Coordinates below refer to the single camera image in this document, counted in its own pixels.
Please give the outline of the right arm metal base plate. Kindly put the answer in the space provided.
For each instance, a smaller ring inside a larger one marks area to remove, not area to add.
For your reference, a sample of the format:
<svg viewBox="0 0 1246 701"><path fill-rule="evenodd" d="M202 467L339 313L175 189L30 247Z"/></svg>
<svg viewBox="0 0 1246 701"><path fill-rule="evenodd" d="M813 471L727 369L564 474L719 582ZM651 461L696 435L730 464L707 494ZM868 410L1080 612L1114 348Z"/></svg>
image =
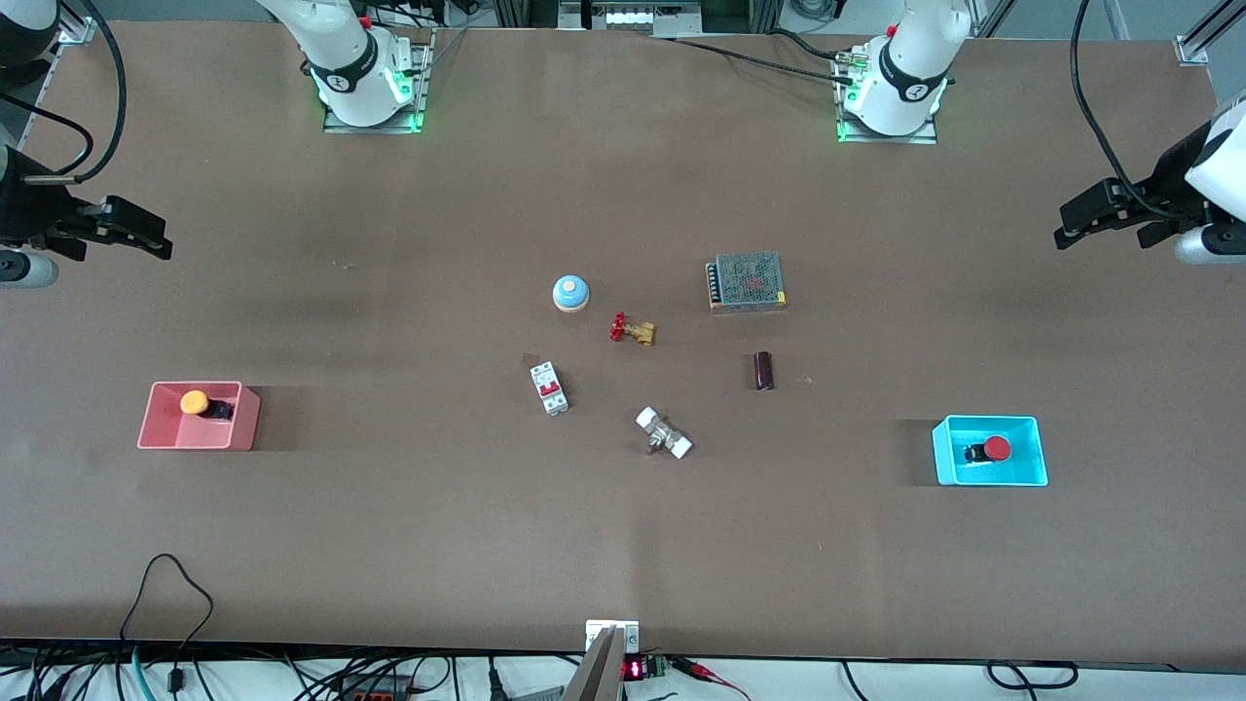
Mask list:
<svg viewBox="0 0 1246 701"><path fill-rule="evenodd" d="M323 129L326 133L422 132L424 112L434 67L434 44L412 44L383 27L369 27L368 36L378 45L360 65L353 92L334 92L346 77L331 73L328 83L320 77L316 97L324 105Z"/></svg>

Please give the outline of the metal mesh power supply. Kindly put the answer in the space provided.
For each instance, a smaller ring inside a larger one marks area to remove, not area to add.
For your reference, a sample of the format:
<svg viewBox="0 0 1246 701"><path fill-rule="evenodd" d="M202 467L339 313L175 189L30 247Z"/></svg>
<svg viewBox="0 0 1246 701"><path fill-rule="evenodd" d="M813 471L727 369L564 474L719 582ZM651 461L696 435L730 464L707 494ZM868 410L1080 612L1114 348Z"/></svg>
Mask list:
<svg viewBox="0 0 1246 701"><path fill-rule="evenodd" d="M769 314L787 309L778 252L716 254L705 265L711 314Z"/></svg>

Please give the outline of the white circuit breaker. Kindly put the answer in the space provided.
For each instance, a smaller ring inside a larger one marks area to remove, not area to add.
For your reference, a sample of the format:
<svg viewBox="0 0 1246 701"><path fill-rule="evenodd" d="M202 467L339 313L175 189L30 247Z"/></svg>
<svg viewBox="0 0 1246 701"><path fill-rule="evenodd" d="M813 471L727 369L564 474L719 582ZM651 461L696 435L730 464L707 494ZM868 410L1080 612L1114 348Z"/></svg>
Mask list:
<svg viewBox="0 0 1246 701"><path fill-rule="evenodd" d="M564 413L569 408L569 400L564 392L564 385L562 385L554 369L554 364L535 364L530 369L530 376L547 416L559 416L559 413Z"/></svg>

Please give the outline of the metal valve white ends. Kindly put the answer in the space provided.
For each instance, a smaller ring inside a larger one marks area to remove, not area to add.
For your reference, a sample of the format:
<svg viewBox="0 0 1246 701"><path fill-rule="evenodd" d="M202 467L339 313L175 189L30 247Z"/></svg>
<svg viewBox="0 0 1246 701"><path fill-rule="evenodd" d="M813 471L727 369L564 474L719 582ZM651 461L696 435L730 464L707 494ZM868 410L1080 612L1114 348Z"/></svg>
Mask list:
<svg viewBox="0 0 1246 701"><path fill-rule="evenodd" d="M648 436L648 448L645 448L645 452L650 456L667 452L674 458L682 459L694 447L689 436L682 433L682 431L673 426L667 416L659 413L657 408L642 408L640 413L638 413L635 418L635 423L639 425L640 430L644 430L645 436Z"/></svg>

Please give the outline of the aluminium frame profile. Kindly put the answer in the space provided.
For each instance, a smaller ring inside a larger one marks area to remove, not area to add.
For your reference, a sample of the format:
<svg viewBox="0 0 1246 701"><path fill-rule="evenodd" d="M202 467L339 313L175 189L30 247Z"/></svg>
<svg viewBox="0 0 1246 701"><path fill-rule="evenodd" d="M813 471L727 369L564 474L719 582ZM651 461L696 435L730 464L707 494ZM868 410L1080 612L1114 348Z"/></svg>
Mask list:
<svg viewBox="0 0 1246 701"><path fill-rule="evenodd" d="M0 93L11 93L17 100L44 107L49 85L69 46L90 44L96 35L96 17L76 12L70 6L59 6L59 29L41 54L27 61L26 68L0 66ZM35 115L0 100L0 142L21 149L34 125Z"/></svg>
<svg viewBox="0 0 1246 701"><path fill-rule="evenodd" d="M1206 65L1209 49L1227 36L1244 17L1246 0L1219 0L1192 27L1176 36L1174 45L1179 61L1182 65Z"/></svg>

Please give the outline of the metal control device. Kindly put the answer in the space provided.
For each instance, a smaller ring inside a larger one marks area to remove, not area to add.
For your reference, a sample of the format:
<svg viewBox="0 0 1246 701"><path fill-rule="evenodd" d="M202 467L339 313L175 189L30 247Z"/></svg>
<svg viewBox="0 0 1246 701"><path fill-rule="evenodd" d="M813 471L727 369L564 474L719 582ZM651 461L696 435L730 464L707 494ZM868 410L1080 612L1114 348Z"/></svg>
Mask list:
<svg viewBox="0 0 1246 701"><path fill-rule="evenodd" d="M561 30L630 31L653 37L703 34L698 0L559 0Z"/></svg>

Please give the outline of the pink plastic box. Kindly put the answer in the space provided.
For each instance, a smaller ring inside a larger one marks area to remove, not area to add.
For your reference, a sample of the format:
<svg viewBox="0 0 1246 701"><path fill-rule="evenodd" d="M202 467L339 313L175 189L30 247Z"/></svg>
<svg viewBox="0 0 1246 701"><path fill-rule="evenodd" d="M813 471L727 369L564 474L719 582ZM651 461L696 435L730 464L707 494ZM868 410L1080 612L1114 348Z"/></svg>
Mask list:
<svg viewBox="0 0 1246 701"><path fill-rule="evenodd" d="M181 413L179 398L201 388L212 398L235 403L229 423L217 423ZM232 381L155 382L140 426L140 449L252 449L260 416L260 398L250 387Z"/></svg>

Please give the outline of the white mounting bracket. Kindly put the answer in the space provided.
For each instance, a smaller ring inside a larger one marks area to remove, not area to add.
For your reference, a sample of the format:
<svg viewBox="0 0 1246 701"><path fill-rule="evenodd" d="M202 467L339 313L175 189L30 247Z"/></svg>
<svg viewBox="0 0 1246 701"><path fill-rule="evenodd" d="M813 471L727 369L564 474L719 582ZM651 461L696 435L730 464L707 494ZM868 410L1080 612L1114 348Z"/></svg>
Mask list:
<svg viewBox="0 0 1246 701"><path fill-rule="evenodd" d="M640 623L635 620L617 620L617 618L589 618L584 625L586 642L584 647L592 647L596 642L596 637L601 633L608 633L611 630L619 630L619 637L623 640L624 651L627 655L638 655L640 652Z"/></svg>

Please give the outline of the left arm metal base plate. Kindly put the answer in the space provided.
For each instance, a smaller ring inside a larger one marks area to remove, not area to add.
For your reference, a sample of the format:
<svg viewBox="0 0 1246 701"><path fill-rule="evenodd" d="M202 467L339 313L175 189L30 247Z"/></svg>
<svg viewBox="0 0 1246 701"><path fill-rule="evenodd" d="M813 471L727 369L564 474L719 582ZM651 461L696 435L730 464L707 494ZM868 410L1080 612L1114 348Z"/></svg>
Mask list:
<svg viewBox="0 0 1246 701"><path fill-rule="evenodd" d="M947 80L934 83L890 83L880 67L880 49L855 45L831 64L835 77L837 138L841 142L892 142L934 144L934 115Z"/></svg>

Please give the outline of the yellow push button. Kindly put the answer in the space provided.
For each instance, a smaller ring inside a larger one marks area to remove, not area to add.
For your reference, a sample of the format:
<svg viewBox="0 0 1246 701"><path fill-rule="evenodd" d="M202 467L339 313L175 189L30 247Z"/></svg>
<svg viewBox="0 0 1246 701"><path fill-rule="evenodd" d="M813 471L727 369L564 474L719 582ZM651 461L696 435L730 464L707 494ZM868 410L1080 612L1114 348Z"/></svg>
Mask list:
<svg viewBox="0 0 1246 701"><path fill-rule="evenodd" d="M235 417L235 403L212 398L201 388L183 393L179 398L179 408L183 416L199 417L217 423L229 423Z"/></svg>

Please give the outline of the cyan plastic box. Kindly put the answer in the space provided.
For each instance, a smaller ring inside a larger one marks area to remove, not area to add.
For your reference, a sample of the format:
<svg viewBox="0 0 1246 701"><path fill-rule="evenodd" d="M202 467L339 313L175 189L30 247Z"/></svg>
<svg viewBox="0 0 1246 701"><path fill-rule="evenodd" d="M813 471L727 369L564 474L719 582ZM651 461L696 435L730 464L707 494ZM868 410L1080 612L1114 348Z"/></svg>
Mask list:
<svg viewBox="0 0 1246 701"><path fill-rule="evenodd" d="M964 449L991 435L1011 442L1011 459L969 464ZM1040 425L1028 416L948 416L931 431L934 474L939 486L1045 487Z"/></svg>

